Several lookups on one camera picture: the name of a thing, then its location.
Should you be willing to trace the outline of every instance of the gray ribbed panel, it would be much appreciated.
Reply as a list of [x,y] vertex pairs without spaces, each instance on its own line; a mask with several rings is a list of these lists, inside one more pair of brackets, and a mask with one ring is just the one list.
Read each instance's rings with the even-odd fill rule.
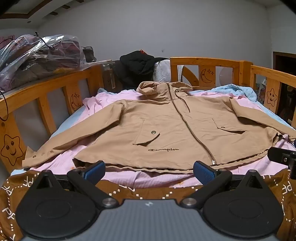
[[[23,241],[33,239],[25,237]],[[233,241],[211,228],[196,210],[181,208],[174,200],[125,200],[104,210],[97,221],[71,241]],[[262,241],[277,241],[272,236]]]

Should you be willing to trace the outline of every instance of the metal screw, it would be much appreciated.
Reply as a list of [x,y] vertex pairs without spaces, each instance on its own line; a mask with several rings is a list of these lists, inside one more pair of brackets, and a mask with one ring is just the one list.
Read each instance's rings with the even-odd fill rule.
[[183,199],[182,202],[186,206],[192,206],[192,205],[195,205],[197,203],[197,201],[192,197],[185,198],[185,199]]
[[106,207],[112,207],[116,205],[116,200],[114,198],[108,197],[103,199],[102,203],[106,206]]

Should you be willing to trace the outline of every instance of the brown blanket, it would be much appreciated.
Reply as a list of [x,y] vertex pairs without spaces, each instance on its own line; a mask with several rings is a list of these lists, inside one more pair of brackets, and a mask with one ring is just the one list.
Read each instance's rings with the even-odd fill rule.
[[[278,231],[277,237],[282,241],[296,240],[296,180],[289,179],[289,170],[284,169],[274,176],[264,176],[279,203],[282,205],[284,219]],[[22,238],[22,233],[15,220],[15,210],[17,205],[25,195],[28,188],[38,177],[39,172],[27,171],[26,173],[15,175],[3,184],[0,190],[0,240],[18,241]],[[103,180],[97,183],[98,188],[112,195],[120,203],[123,199],[177,199],[181,201],[202,186],[192,186],[185,188],[145,188],[133,189]]]

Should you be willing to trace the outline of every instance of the white cloth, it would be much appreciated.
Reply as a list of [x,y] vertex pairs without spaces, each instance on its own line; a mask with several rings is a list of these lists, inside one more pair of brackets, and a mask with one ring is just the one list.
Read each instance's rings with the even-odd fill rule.
[[[178,65],[178,81],[181,81],[184,65]],[[170,60],[165,59],[154,64],[153,81],[170,82]]]

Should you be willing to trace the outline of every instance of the pocket flap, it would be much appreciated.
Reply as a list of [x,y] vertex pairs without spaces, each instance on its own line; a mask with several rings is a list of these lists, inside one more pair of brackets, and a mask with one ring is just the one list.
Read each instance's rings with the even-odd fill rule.
[[219,120],[219,119],[213,119],[216,127],[218,129],[224,130],[224,131],[246,131],[246,128],[243,124],[236,125],[233,123],[229,123],[227,120]]
[[160,132],[156,129],[155,125],[151,124],[148,120],[143,120],[141,129],[133,144],[140,145],[148,143],[158,137],[159,134]]

